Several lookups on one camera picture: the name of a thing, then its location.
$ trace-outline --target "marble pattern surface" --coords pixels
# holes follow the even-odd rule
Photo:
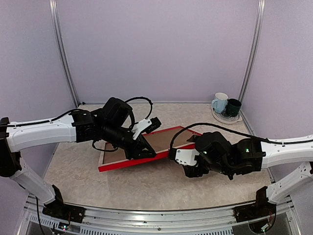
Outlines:
[[[94,110],[101,105],[84,105]],[[145,118],[147,104],[132,104],[136,120]],[[162,122],[160,129],[195,122],[210,122],[247,133],[242,122],[232,125],[216,121],[210,104],[155,104],[151,117]],[[198,132],[217,131],[209,126],[192,128]],[[243,137],[219,130],[231,143]],[[99,173],[100,152],[91,142],[61,143],[55,152],[45,180],[55,184],[65,202],[126,210],[183,210],[208,208],[254,200],[256,190],[270,184],[265,170],[245,176],[210,172],[201,178],[187,178],[180,165],[168,159]]]

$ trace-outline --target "metal pole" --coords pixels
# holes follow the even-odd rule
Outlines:
[[[77,92],[73,83],[72,76],[69,71],[68,67],[68,62],[67,62],[67,57],[64,49],[64,44],[62,40],[62,33],[61,33],[61,26],[60,26],[60,20],[59,20],[59,15],[58,15],[58,7],[57,7],[57,2],[56,0],[49,0],[49,5],[50,5],[50,11],[51,11],[51,16],[52,16],[52,22],[53,22],[53,28],[54,28],[54,33],[55,37],[57,40],[57,45],[60,53],[60,58],[61,62],[63,65],[63,70],[65,73],[65,77],[67,80],[67,85],[70,90],[70,94],[72,96],[73,103],[75,107],[79,106],[79,99],[77,96]]]
[[[241,91],[239,94],[240,102],[243,102],[243,100],[244,100],[246,90],[248,87],[248,83],[249,83],[249,80],[251,77],[254,59],[256,56],[256,52],[257,52],[257,48],[258,48],[258,44],[259,44],[259,39],[260,39],[260,34],[261,34],[264,9],[265,9],[265,0],[259,0],[258,14],[257,14],[257,18],[256,18],[255,28],[254,28],[254,34],[253,34],[252,46],[251,46],[250,55],[249,55],[249,61],[248,61],[248,65],[247,65],[246,71],[245,71],[244,82],[243,82],[243,85],[241,87]]]

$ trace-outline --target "wooden board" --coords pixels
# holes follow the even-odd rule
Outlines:
[[[115,169],[114,167],[105,167],[112,164],[123,163],[122,165],[121,164],[116,165],[118,168],[122,168],[167,157],[167,151],[170,148],[170,142],[173,136],[182,128],[183,127],[181,126],[177,126],[144,135],[148,143],[152,146],[152,148],[156,152],[156,156],[154,158],[127,160],[123,149],[118,149],[117,151],[112,153],[102,152],[99,159],[99,171]],[[193,148],[194,144],[187,141],[192,135],[200,134],[191,130],[186,130],[176,138],[174,142],[174,147]],[[113,149],[110,143],[105,143],[104,148],[106,150]]]

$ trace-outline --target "white mug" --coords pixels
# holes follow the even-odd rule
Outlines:
[[[214,111],[218,114],[222,113],[226,108],[227,101],[228,95],[221,92],[216,93],[215,99],[212,101],[212,107],[214,108]]]

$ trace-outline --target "dark green mug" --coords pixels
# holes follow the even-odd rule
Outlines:
[[[237,99],[229,99],[226,106],[226,115],[236,117],[241,108],[241,102]]]

